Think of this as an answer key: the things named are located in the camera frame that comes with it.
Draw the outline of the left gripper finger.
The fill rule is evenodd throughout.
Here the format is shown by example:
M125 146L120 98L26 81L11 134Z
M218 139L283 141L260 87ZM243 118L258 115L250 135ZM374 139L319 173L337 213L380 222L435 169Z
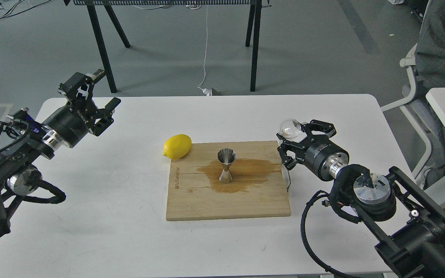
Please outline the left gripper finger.
M102 69L86 75L76 72L64 84L59 85L58 93L66 97L67 105L72 111L95 112L97 106L92 100L93 88L104 76L105 71Z
M113 123L113 113L120 104L118 97L113 97L104 108L96 109L90 116L89 132L96 137L100 136Z

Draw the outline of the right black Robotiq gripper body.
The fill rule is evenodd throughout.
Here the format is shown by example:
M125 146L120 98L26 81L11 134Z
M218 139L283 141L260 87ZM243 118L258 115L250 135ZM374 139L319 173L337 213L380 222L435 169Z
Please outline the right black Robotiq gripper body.
M348 152L334 144L327 135L315 135L312 139L306 137L298 145L296 160L322 181L335 179L350 160Z

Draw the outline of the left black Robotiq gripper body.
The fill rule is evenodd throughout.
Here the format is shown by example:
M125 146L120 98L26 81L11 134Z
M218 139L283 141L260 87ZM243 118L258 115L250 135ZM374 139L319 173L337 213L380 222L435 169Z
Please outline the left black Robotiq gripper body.
M69 102L57 109L42 124L54 130L68 148L73 148L92 128L91 111L85 102Z

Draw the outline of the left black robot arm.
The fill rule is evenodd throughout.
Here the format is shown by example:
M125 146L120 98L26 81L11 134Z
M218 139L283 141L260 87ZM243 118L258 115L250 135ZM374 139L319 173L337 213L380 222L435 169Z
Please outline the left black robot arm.
M58 204L66 194L42 179L33 162L40 156L52 159L61 146L73 148L86 134L100 136L112 123L120 99L114 97L98 108L92 97L94 85L106 75L75 73L60 84L58 93L67 102L42 123L28 109L0 121L0 238L10 233L10 219L23 202Z

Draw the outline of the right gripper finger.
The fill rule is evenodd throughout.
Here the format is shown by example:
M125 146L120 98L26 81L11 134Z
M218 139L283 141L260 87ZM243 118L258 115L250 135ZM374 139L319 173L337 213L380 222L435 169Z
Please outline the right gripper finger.
M291 170L295 165L306 165L304 162L304 157L308 150L308 142L306 139L295 142L287 140L282 135L277 135L278 139L281 140L277 150L281 158L282 165L287 169Z
M305 132L309 140L316 139L313 131L322 132L328 138L334 137L336 134L335 126L332 123L323 122L315 119L311 120L310 122L302 123L302 131Z

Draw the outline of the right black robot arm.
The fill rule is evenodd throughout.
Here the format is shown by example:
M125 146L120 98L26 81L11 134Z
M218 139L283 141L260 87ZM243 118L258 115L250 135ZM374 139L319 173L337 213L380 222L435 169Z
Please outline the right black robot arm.
M375 250L399 278L445 278L445 210L396 166L388 174L350 163L346 150L332 142L332 123L285 119L279 127L277 151L291 170L304 165L322 181L333 181L329 192L319 190L301 216L302 243L318 265L348 278L321 260L307 239L306 220L322 199L340 218L363 223L378 240Z

